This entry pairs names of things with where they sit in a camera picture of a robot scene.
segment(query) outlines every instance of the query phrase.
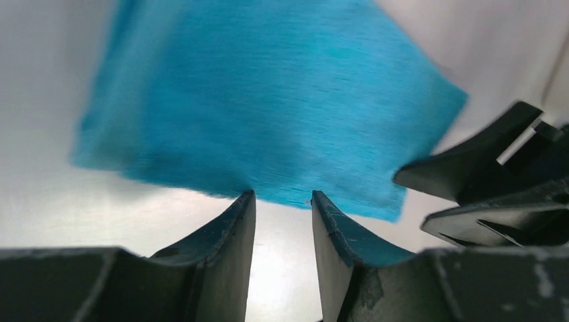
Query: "black plastic part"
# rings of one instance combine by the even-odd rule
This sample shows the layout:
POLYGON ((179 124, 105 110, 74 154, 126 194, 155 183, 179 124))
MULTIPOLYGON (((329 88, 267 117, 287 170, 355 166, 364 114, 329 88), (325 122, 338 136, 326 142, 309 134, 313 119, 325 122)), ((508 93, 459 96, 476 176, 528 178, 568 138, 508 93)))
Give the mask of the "black plastic part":
POLYGON ((414 255, 312 198, 323 322, 567 321, 568 248, 414 255))
POLYGON ((460 205, 427 216, 422 230, 457 246, 567 244, 569 135, 538 123, 540 113, 518 102, 473 138, 400 169, 396 183, 460 205), (499 164, 532 123, 533 135, 499 164))
POLYGON ((569 242, 569 178, 427 216, 426 231, 457 246, 558 246, 569 242))
POLYGON ((151 258, 120 248, 0 251, 0 321, 244 321, 255 194, 151 258))
MULTIPOLYGON (((472 138, 457 146, 402 167, 393 178, 397 184, 429 195, 457 201, 472 199, 464 195, 480 176, 496 178, 497 158, 542 114, 527 103, 518 102, 505 114, 472 138)), ((514 191, 518 186, 507 187, 514 191)))

